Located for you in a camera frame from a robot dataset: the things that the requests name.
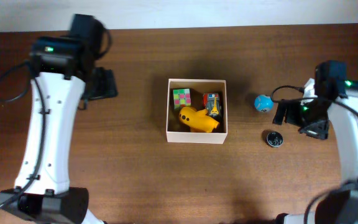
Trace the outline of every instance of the small blue ball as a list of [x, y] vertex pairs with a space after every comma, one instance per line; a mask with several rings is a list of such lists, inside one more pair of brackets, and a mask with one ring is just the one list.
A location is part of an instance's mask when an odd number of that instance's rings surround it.
[[254, 106], [257, 111], [266, 113], [273, 109], [273, 101], [270, 99], [270, 96], [259, 95], [255, 99]]

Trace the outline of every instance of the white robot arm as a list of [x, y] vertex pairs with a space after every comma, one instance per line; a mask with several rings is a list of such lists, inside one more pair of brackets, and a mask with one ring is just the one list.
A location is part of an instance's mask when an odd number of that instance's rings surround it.
[[[306, 133], [314, 138], [325, 139], [327, 135], [321, 134], [328, 130], [328, 121], [331, 121], [337, 140], [339, 158], [341, 162], [342, 183], [358, 181], [358, 117], [345, 105], [358, 113], [358, 82], [346, 80], [346, 67], [344, 63], [328, 61], [316, 68], [316, 79], [310, 79], [303, 91], [303, 98], [315, 98], [300, 100], [299, 104], [287, 107], [287, 110], [299, 109], [299, 117], [304, 123], [294, 122], [292, 117], [290, 123], [301, 126], [300, 132]], [[318, 97], [338, 102], [318, 102]], [[282, 218], [284, 224], [304, 223], [304, 215], [287, 215]], [[345, 191], [342, 196], [330, 195], [328, 199], [321, 202], [316, 213], [308, 214], [307, 223], [358, 223], [358, 189]]]
[[112, 71], [94, 66], [108, 50], [100, 53], [104, 33], [93, 16], [76, 14], [67, 36], [39, 38], [31, 61], [1, 76], [28, 66], [33, 95], [22, 166], [14, 189], [1, 191], [0, 209], [36, 223], [107, 224], [88, 209], [87, 189], [70, 187], [68, 177], [78, 103], [117, 95]]

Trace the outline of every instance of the rubik's cube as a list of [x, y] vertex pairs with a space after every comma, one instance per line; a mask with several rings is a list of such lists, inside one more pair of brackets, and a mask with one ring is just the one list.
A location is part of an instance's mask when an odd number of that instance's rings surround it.
[[173, 90], [173, 107], [175, 109], [191, 106], [190, 89]]

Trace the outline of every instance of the white wall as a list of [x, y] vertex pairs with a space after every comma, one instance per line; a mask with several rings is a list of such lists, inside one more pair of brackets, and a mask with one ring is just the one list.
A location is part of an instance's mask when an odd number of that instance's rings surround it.
[[74, 13], [109, 29], [358, 22], [358, 0], [0, 0], [0, 32], [67, 30]]

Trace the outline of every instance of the yellow toy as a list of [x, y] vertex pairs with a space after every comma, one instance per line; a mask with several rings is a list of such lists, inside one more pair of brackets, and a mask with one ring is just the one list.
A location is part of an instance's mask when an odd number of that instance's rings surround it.
[[207, 116], [207, 109], [197, 111], [195, 108], [185, 106], [179, 112], [179, 120], [190, 127], [191, 132], [211, 133], [219, 126], [219, 122]]

